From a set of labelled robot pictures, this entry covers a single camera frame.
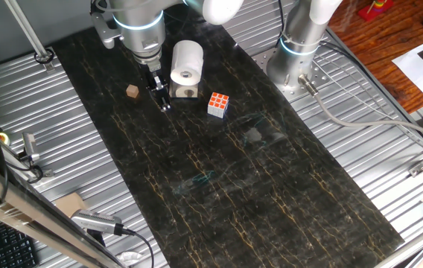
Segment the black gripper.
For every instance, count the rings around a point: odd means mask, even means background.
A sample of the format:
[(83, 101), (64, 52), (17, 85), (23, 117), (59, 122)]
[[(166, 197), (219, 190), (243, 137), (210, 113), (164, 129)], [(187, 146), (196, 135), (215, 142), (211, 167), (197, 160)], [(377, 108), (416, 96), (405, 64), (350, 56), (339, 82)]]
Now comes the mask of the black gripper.
[(163, 112), (171, 108), (170, 96), (168, 94), (167, 83), (162, 76), (162, 65), (159, 61), (152, 61), (145, 65), (145, 76), (147, 89), (152, 91), (157, 104)]

